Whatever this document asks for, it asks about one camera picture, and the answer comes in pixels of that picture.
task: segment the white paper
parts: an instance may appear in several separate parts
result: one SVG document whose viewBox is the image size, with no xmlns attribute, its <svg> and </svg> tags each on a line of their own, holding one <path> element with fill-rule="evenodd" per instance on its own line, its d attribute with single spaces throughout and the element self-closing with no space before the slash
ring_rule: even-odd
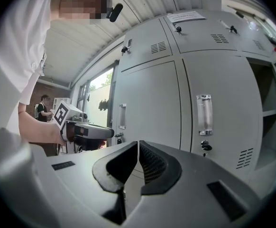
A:
<svg viewBox="0 0 276 228">
<path fill-rule="evenodd" d="M 196 20 L 196 19 L 205 19 L 204 16 L 201 16 L 196 11 L 189 11 L 189 12 L 177 13 L 177 14 L 169 14 L 167 17 L 172 23 L 188 21 L 188 20 Z"/>
</svg>

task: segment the tree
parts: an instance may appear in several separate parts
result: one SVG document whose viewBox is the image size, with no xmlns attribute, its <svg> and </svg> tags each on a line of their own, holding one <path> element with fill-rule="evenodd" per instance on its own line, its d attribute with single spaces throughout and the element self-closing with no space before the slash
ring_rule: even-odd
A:
<svg viewBox="0 0 276 228">
<path fill-rule="evenodd" d="M 111 77 L 113 76 L 113 71 L 111 71 L 109 74 L 106 75 L 106 80 L 104 83 L 101 84 L 101 86 L 108 86 L 111 83 Z"/>
<path fill-rule="evenodd" d="M 89 91 L 93 91 L 96 89 L 96 86 L 95 85 L 90 85 L 90 88 L 89 88 Z"/>
</svg>

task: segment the white ceiling panel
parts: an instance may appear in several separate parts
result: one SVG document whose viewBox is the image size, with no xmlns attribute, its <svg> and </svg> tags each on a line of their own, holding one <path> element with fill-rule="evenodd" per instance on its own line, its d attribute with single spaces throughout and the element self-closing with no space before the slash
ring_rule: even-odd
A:
<svg viewBox="0 0 276 228">
<path fill-rule="evenodd" d="M 221 0 L 112 0 L 123 5 L 115 23 L 53 21 L 46 37 L 45 75 L 72 82 L 95 56 L 116 37 L 155 16 L 177 10 L 221 9 Z"/>
</svg>

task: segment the brown wall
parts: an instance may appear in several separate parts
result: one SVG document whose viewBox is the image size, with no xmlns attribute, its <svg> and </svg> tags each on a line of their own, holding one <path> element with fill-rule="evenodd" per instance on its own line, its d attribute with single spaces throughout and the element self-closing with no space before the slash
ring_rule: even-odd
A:
<svg viewBox="0 0 276 228">
<path fill-rule="evenodd" d="M 35 104 L 41 102 L 42 95 L 49 95 L 49 97 L 51 98 L 49 105 L 46 105 L 47 109 L 50 110 L 51 108 L 53 108 L 54 98 L 69 98 L 70 94 L 71 91 L 69 90 L 56 88 L 37 82 L 32 97 L 30 99 L 30 104 L 26 106 L 26 112 L 31 116 L 34 116 Z"/>
</svg>

